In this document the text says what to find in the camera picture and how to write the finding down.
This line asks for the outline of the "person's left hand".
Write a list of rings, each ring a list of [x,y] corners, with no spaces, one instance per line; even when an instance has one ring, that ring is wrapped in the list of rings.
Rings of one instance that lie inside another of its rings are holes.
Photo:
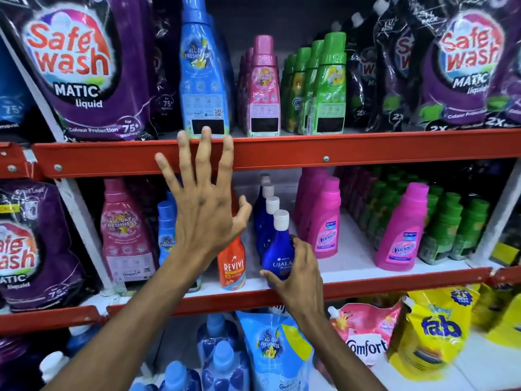
[[[175,199],[178,209],[177,242],[164,265],[177,262],[206,267],[240,235],[233,234],[233,139],[229,135],[224,137],[216,181],[213,183],[211,179],[212,185],[205,191],[197,190],[190,139],[184,131],[178,133],[178,149],[183,184],[180,184],[182,193]]]

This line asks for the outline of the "person's right hand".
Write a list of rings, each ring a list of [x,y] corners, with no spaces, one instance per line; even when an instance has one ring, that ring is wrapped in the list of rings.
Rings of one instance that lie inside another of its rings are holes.
[[[300,330],[325,320],[323,281],[310,244],[291,236],[295,257],[286,289],[276,291]]]

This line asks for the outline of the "dark blue white-capped bottle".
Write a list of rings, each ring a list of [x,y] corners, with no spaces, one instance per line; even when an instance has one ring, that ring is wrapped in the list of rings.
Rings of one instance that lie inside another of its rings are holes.
[[[280,280],[286,280],[290,276],[295,257],[289,224],[289,212],[276,210],[274,213],[275,234],[262,259],[262,269],[269,270]]]
[[[257,217],[257,214],[259,212],[259,208],[263,201],[263,187],[265,184],[269,184],[271,182],[271,177],[269,173],[261,173],[260,174],[260,182],[259,182],[259,190],[258,190],[258,196],[255,200],[254,206],[253,206],[253,215],[254,217]]]
[[[263,228],[263,223],[266,218],[266,198],[274,196],[275,193],[275,186],[271,182],[269,184],[265,184],[263,187],[263,201],[259,208],[259,212],[257,214],[257,217],[253,216],[254,219],[254,230],[256,235],[258,235],[261,232],[261,229]]]
[[[277,196],[266,198],[266,218],[263,223],[261,232],[256,235],[256,250],[259,257],[259,264],[262,264],[263,256],[268,249],[274,233],[274,214],[275,211],[279,210],[280,200]]]

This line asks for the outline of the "person's left forearm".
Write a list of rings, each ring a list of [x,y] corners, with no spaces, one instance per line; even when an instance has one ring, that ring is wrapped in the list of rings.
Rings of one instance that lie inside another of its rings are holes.
[[[150,344],[219,251],[176,247],[156,274],[41,391],[128,391]]]

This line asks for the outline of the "person's right forearm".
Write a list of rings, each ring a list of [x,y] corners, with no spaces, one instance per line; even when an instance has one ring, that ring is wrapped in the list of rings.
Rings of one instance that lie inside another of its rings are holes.
[[[338,391],[387,391],[376,375],[348,348],[322,308],[286,304],[301,332],[314,347]]]

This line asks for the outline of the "orange liquid bottle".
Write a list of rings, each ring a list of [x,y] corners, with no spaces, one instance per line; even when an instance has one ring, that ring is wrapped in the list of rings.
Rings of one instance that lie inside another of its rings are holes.
[[[246,281],[245,248],[241,236],[237,236],[217,256],[219,280],[223,289],[241,289]]]

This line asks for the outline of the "small light blue conditioner bottle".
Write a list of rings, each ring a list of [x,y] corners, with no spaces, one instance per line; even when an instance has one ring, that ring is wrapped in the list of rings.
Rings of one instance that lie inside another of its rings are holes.
[[[162,266],[176,245],[177,204],[173,194],[168,191],[165,201],[161,201],[158,208],[158,247],[159,265]]]

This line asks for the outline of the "pink stain remover bottle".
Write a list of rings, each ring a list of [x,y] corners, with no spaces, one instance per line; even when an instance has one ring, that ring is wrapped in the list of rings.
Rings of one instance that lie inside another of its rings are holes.
[[[375,265],[393,272],[414,267],[428,212],[427,184],[411,182],[393,210],[379,248]]]
[[[317,259],[329,258],[338,252],[340,206],[340,179],[326,177],[311,212],[306,240]]]
[[[307,239],[307,225],[316,196],[322,187],[323,180],[328,176],[329,171],[327,167],[309,167],[302,169],[302,175],[298,181],[292,219],[296,226],[296,235],[303,241]]]

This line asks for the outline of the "light blue refill pouch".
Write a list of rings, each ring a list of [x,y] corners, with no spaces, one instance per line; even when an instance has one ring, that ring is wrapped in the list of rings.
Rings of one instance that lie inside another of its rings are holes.
[[[236,312],[249,353],[253,391],[309,391],[314,348],[287,315]]]

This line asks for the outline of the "large pink conditioner bottle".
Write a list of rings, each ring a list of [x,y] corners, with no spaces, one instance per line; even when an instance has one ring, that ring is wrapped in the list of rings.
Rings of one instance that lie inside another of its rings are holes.
[[[123,178],[104,179],[102,254],[114,282],[142,282],[157,269],[157,255],[140,207]]]

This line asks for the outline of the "blue patterned conditioner bottle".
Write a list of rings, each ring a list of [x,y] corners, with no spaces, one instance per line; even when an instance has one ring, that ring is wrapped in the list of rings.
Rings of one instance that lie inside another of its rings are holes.
[[[158,391],[202,391],[200,375],[180,361],[170,362]]]
[[[88,324],[69,328],[70,337],[66,350],[67,356],[72,358],[77,354],[101,329],[100,324]]]
[[[227,340],[218,342],[201,374],[202,391],[251,391],[250,359],[233,350]]]
[[[221,341],[227,341],[235,352],[241,351],[243,342],[235,322],[227,320],[222,313],[208,314],[206,322],[197,332],[197,348],[201,366],[213,355],[214,349]]]

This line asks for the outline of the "tall blue conditioner bottle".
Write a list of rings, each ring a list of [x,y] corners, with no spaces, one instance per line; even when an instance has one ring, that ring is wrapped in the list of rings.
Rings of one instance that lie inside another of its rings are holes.
[[[230,132],[229,101],[218,46],[205,0],[181,0],[180,104],[183,128],[199,138],[204,127],[212,137]]]

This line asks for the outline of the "long red shelf beam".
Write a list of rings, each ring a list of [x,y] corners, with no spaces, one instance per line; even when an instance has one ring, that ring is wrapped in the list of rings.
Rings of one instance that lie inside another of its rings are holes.
[[[429,272],[425,274],[396,275],[342,282],[324,282],[323,297],[327,301],[355,298],[366,295],[408,292],[415,290],[453,287],[483,283],[489,280],[491,267],[466,267],[465,269]],[[282,303],[272,289],[245,291],[240,289],[229,293],[183,298],[172,311],[173,316],[218,313],[242,309],[273,307]]]
[[[234,171],[521,157],[521,129],[235,137]],[[176,140],[34,144],[48,178],[159,174],[162,153],[179,172]]]

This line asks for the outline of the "white shelf upright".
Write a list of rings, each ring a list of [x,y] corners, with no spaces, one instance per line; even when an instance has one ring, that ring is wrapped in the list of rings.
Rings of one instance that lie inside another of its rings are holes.
[[[42,92],[39,90],[35,80],[32,78],[30,71],[27,70],[11,46],[5,31],[0,28],[0,38],[3,39],[10,55],[12,56],[16,66],[18,67],[29,91],[42,113],[42,116],[48,126],[50,133],[54,137],[55,144],[63,144],[64,136],[61,127],[57,122],[55,112],[44,98]],[[103,296],[118,295],[119,292],[126,291],[125,286],[114,283],[106,269],[102,255],[101,255],[101,239],[99,232],[91,216],[87,204],[82,196],[81,190],[74,178],[53,177],[53,180],[61,194],[62,200],[68,209],[69,215],[77,229],[79,236],[82,239],[84,247],[90,257],[93,267],[97,272],[102,288],[100,294]]]
[[[521,157],[518,157],[478,247],[469,261],[471,267],[489,267],[487,262],[520,197]]]

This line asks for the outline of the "dark purple detergent pouch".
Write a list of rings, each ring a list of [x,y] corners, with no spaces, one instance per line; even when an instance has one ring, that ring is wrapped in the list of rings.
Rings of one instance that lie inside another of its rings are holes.
[[[152,0],[157,97],[153,122],[159,134],[183,127],[180,105],[181,0]]]

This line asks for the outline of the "green conditioner bottle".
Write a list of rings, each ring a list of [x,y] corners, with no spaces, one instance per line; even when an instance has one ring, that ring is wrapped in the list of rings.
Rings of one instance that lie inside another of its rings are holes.
[[[284,69],[280,83],[280,98],[281,98],[281,128],[287,129],[287,113],[288,100],[291,86],[291,80],[294,72],[294,65],[296,62],[296,53],[290,54],[284,61]]]
[[[309,135],[307,133],[307,118],[309,116],[309,107],[314,98],[314,87],[315,80],[319,65],[319,59],[322,54],[324,40],[315,40],[311,46],[310,58],[306,64],[305,76],[304,76],[304,87],[303,87],[303,99],[301,104],[301,111],[299,116],[298,132],[299,134]]]
[[[324,38],[318,61],[311,109],[313,135],[340,134],[347,107],[347,34],[330,32]]]
[[[291,133],[298,131],[303,103],[306,66],[310,59],[311,52],[311,47],[299,48],[296,52],[296,58],[293,64],[286,113],[286,127],[287,131]]]

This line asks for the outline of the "pink conditioner refill pouch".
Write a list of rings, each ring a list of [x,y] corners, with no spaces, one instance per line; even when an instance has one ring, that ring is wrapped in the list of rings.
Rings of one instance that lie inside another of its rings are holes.
[[[329,304],[328,321],[342,341],[373,372],[374,368],[387,362],[395,328],[403,309],[403,303],[396,302],[387,308],[368,303],[346,303],[341,307]],[[333,385],[329,373],[316,355],[316,369],[321,371]]]

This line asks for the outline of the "row of dark pink bottles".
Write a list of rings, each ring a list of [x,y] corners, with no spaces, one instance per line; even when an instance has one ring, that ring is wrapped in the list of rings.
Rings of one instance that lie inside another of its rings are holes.
[[[341,208],[346,210],[354,221],[358,221],[361,209],[371,184],[376,180],[374,167],[370,165],[344,166],[340,177]]]

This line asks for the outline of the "short red shelf beam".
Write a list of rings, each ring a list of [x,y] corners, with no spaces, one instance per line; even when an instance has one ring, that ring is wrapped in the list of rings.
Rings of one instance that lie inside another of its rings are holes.
[[[491,276],[491,285],[497,287],[503,284],[521,283],[521,265],[503,267]]]
[[[106,316],[93,305],[31,312],[0,314],[0,336],[23,335],[103,323]]]
[[[31,149],[0,141],[0,179],[34,178],[36,157]]]

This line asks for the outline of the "yellow detergent refill pouch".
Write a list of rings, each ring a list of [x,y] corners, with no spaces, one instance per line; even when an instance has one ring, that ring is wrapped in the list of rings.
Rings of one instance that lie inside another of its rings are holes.
[[[409,308],[390,364],[411,381],[444,376],[466,345],[472,310],[479,300],[477,285],[410,291],[402,297]]]
[[[521,283],[479,287],[472,328],[499,346],[521,350]]]

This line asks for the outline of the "blue detergent pouch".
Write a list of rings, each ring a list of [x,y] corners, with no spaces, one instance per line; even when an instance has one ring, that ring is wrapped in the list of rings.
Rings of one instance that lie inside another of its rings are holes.
[[[34,99],[0,36],[0,134],[24,136],[23,124]]]

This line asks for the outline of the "black detergent pouch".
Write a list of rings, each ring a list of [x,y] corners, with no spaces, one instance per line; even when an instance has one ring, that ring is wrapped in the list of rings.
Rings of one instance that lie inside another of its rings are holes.
[[[363,18],[360,12],[351,17],[345,51],[347,53],[347,113],[345,126],[366,128],[376,97],[376,58],[374,26],[378,14],[370,12]]]
[[[409,61],[414,37],[407,22],[409,0],[390,0],[378,7],[374,26],[376,94],[373,114],[377,132],[400,132],[407,109]]]

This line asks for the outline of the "group of small green bottles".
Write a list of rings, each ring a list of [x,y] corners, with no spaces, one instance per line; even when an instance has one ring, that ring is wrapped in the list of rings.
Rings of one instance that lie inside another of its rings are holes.
[[[376,180],[356,223],[375,252],[408,184],[419,182],[429,187],[428,212],[415,260],[438,265],[470,257],[482,236],[491,207],[484,177],[478,176],[477,161],[373,167]]]

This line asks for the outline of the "white pouch cap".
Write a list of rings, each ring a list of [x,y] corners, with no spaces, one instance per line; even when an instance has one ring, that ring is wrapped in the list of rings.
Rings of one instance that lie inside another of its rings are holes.
[[[47,355],[39,365],[44,384],[48,384],[69,361],[70,358],[62,351],[55,351]]]

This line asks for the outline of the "yellow packet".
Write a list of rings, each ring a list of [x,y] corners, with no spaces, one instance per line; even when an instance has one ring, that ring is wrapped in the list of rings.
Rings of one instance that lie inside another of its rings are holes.
[[[490,259],[504,267],[517,266],[521,260],[521,245],[498,242],[492,250]]]

